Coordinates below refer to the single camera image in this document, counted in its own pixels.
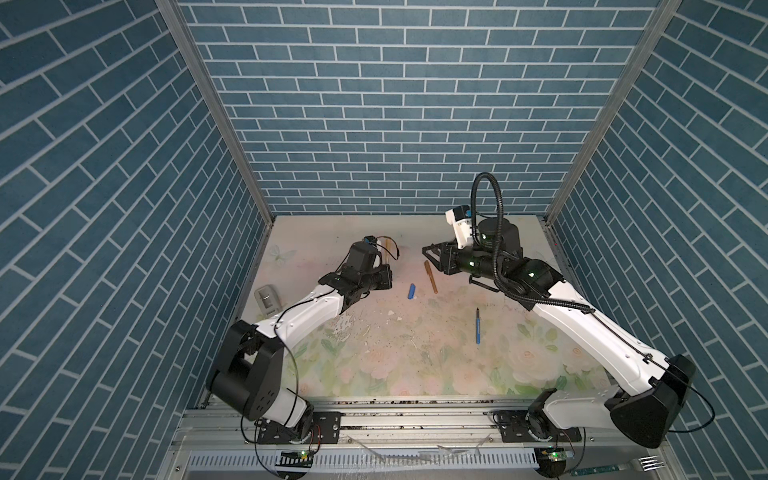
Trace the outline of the brown pen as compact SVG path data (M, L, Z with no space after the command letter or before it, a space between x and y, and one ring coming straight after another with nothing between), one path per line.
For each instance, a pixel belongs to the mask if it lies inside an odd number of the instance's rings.
M439 290L438 290L438 287L437 287L437 284L436 284L436 281L435 281L435 277L434 277L434 273L433 273L433 270L432 270L431 262L429 260L425 260L424 261L424 268L425 268L425 271L426 271L426 275L427 275L427 277L429 279L429 282L430 282L430 285L431 285L433 293L435 295L438 295L439 294Z

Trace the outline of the blue pen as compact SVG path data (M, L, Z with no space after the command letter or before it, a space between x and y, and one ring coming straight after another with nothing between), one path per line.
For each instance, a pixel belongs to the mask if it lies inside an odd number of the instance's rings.
M480 315L480 309L475 309L475 319L474 319L474 331L475 331L475 343L476 345L480 345L481 343L481 315Z

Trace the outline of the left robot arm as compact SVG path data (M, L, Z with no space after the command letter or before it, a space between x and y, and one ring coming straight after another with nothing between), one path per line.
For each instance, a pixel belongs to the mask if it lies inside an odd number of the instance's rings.
M391 267L378 238L353 243L336 270L318 280L296 304L251 324L238 320L227 330L206 388L243 418L266 419L296 440L314 428L314 407L297 386L282 385L283 363L295 362L296 345L376 290L392 287Z

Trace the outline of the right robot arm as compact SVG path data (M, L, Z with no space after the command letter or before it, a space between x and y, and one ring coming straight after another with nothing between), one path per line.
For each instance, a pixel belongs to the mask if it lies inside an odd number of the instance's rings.
M592 306L563 275L523 254L516 225L504 218L476 220L466 206L446 212L454 239L423 248L440 272L468 274L472 284L502 293L550 322L597 360L613 387L570 394L544 390L526 422L541 441L571 428L611 429L645 448L657 448L692 391L695 364L668 357L619 327Z

